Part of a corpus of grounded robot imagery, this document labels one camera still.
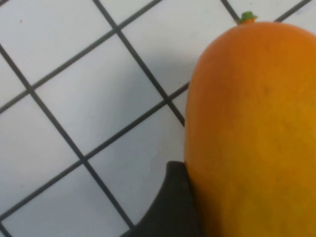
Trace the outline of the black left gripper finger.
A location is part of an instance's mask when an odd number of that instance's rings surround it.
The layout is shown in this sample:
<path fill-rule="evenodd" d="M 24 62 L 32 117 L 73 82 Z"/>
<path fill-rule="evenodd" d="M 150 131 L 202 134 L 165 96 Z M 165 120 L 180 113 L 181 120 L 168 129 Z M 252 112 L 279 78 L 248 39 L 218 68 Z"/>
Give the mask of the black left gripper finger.
<path fill-rule="evenodd" d="M 170 161 L 158 195 L 144 217 L 123 237 L 201 237 L 185 164 Z"/>

